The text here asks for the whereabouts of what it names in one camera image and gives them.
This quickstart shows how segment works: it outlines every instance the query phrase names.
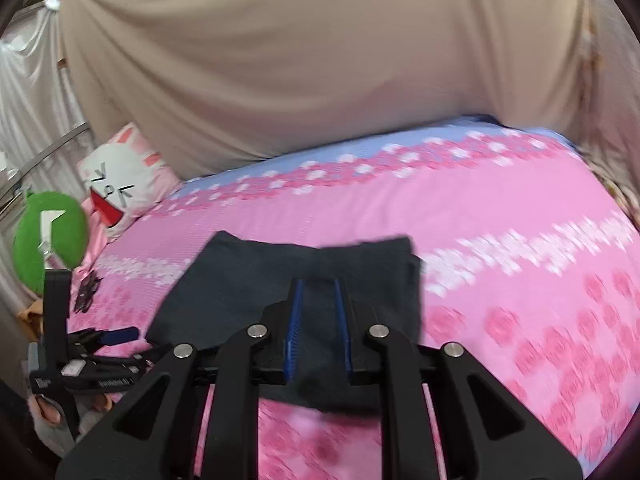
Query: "white label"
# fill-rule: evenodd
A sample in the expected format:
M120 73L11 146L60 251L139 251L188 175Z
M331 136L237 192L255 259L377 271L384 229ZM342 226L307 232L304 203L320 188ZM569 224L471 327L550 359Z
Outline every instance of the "white label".
M46 242L51 247L51 223L64 213L64 210L40 212L40 243Z
M72 359L62 368L60 373L66 377L78 377L85 364L86 361L82 361L81 359Z

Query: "red open mouth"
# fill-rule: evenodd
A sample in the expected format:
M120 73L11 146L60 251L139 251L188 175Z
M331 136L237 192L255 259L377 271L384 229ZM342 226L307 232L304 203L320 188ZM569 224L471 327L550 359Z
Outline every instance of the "red open mouth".
M107 227L113 227L124 216L124 211L121 211L116 206L111 205L104 198L102 198L92 187L90 189L91 202L94 203L94 208L102 217L102 223Z

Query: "metal screw head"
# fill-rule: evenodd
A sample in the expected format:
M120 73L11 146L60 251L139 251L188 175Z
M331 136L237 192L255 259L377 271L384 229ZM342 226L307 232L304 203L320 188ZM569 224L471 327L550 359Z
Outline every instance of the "metal screw head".
M248 333L249 337L264 337L267 335L267 327L260 324L251 325L246 329L246 332Z
M180 343L174 348L174 355L178 359L184 359L185 357L189 357L191 354L193 354L193 346L187 343Z
M460 343L452 342L444 345L444 353L449 357L460 357L465 353L465 349Z
M371 325L369 327L369 333L373 337L386 337L389 335L389 327L385 325Z

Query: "white curtain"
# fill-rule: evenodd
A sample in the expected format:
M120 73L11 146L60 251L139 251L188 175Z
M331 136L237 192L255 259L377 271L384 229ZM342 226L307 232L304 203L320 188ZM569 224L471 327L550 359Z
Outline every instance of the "white curtain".
M57 65L55 1L16 14L0 38L0 150L13 168L23 167L84 123L66 69ZM76 166L94 147L92 134L81 134L34 168L23 179L23 188L56 190L83 200ZM17 280L12 262L14 231L23 210L19 198L0 213L0 308L12 314L34 300Z

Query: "pink cat face pillow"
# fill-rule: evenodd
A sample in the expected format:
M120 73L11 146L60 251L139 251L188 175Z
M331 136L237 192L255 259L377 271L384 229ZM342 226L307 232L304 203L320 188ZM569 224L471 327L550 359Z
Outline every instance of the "pink cat face pillow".
M133 123L94 150L78 170L110 241L180 187Z

